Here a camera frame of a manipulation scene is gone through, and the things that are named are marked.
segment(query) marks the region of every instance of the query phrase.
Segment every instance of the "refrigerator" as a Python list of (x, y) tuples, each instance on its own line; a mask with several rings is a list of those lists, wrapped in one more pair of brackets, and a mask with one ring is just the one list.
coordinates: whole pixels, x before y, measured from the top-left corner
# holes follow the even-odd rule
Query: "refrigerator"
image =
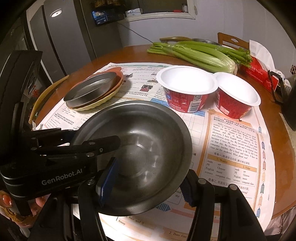
[(54, 83), (122, 48), (117, 23), (96, 26), (92, 0), (38, 0), (27, 10), (30, 38)]

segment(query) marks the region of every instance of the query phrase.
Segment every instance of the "screw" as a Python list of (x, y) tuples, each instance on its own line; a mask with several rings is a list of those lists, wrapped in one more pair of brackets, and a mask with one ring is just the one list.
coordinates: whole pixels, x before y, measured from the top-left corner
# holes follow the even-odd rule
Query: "screw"
[(200, 179), (198, 179), (198, 183), (204, 185), (207, 183), (207, 181), (203, 178), (200, 178)]
[(234, 184), (230, 184), (229, 187), (230, 187), (230, 189), (233, 190), (233, 191), (237, 190), (237, 186), (234, 185)]
[(93, 185), (94, 184), (94, 179), (89, 179), (87, 181), (87, 185)]
[(92, 157), (92, 156), (94, 156), (94, 153), (93, 153), (93, 152), (88, 152), (86, 155), (87, 155), (88, 157)]

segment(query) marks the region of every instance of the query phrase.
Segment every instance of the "window sill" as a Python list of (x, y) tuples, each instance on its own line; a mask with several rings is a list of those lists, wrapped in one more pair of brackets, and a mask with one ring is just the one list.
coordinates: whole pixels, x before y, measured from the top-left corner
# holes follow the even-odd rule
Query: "window sill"
[(130, 16), (125, 18), (124, 20), (118, 21), (119, 23), (125, 22), (133, 22), (143, 19), (151, 19), (151, 18), (188, 18), (188, 19), (195, 19), (195, 14), (191, 15), (190, 13), (185, 12), (156, 12), (156, 13), (146, 13), (136, 16)]

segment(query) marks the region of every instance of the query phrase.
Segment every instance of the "wooden table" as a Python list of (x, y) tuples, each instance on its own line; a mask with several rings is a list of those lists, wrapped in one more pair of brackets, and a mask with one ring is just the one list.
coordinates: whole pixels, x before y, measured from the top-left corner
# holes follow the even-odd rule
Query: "wooden table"
[[(80, 70), (72, 73), (46, 102), (36, 120), (37, 124), (39, 124), (49, 111), (65, 96), (73, 85), (84, 80), (110, 62), (155, 62), (193, 66), (188, 62), (173, 57), (148, 54), (146, 52), (148, 48), (149, 45), (125, 47), (121, 50), (97, 58)], [(293, 175), (296, 171), (294, 150), (285, 125), (279, 115), (281, 112), (280, 106), (274, 103), (272, 95), (250, 77), (240, 73), (238, 76), (250, 83), (261, 97), (260, 110), (270, 135), (276, 167), (276, 201), (274, 204), (274, 218), (296, 205), (296, 178), (294, 178)]]

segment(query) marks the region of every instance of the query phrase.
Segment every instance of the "stainless steel bowl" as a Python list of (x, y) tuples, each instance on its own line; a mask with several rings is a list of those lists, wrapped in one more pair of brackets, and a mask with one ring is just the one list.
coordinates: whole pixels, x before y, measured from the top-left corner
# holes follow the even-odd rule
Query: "stainless steel bowl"
[(171, 109), (149, 101), (128, 101), (96, 113), (78, 130), (72, 145), (117, 135), (121, 146), (98, 156), (98, 170), (112, 156), (120, 161), (111, 197), (98, 211), (127, 216), (146, 212), (169, 198), (184, 180), (192, 157), (190, 133)]
[(87, 104), (108, 92), (117, 84), (116, 81), (115, 72), (92, 76), (72, 88), (64, 97), (64, 101), (72, 108)]
[(210, 41), (210, 40), (206, 40), (206, 39), (193, 39), (196, 42), (203, 42), (203, 43), (207, 43), (207, 44), (214, 44), (214, 45), (218, 45), (218, 46), (222, 46), (219, 43), (216, 43), (214, 41)]

